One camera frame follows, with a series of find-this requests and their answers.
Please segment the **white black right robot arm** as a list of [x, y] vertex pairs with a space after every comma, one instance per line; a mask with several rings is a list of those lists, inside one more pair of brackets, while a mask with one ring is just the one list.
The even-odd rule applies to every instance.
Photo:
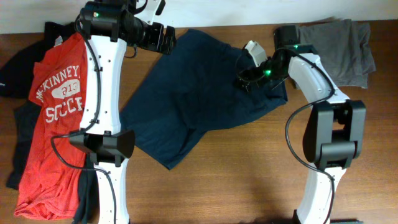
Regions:
[[[266, 84], [291, 78], [308, 101], [288, 118], [285, 140], [292, 155], [308, 168], [303, 199], [289, 223], [331, 223], [337, 187], [362, 151], [366, 107], [361, 100], [351, 100], [334, 83], [322, 65], [312, 44], [301, 44], [294, 26], [274, 31], [275, 52], [266, 55], [256, 41], [250, 40], [242, 54], [254, 66], [237, 72], [238, 87], [249, 91], [252, 84]], [[302, 140], [305, 159], [299, 158], [289, 138], [293, 118], [311, 110]]]

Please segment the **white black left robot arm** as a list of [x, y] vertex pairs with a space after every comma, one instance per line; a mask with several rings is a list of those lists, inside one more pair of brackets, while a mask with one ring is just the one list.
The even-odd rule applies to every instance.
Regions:
[[132, 156], [134, 131], [123, 131], [119, 118], [119, 88], [128, 47], [170, 54], [175, 29], [155, 22], [164, 0], [89, 1], [81, 9], [77, 28], [87, 56], [86, 100], [80, 128], [70, 143], [93, 163], [99, 188], [99, 222], [129, 223], [126, 169]]

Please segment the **navy blue shorts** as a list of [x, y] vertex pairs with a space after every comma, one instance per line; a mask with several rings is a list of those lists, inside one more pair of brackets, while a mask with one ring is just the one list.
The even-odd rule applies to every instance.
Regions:
[[206, 132], [253, 122], [286, 104], [281, 83], [237, 87], [236, 72], [253, 62], [242, 51], [195, 29], [177, 39], [121, 110], [135, 144], [174, 168]]

